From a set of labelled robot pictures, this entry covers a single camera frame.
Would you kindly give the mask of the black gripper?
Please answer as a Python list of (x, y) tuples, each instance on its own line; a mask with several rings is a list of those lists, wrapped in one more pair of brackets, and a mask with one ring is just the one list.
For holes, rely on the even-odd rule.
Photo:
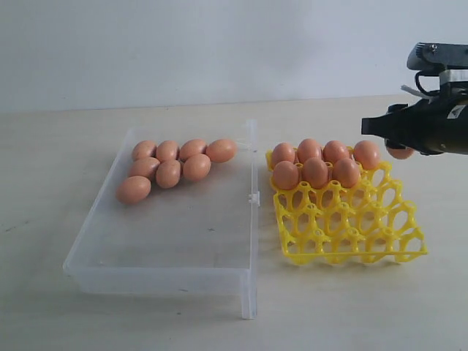
[(388, 115), (362, 118), (361, 134), (387, 138), (385, 147), (392, 150), (467, 154), (467, 95), (391, 105)]

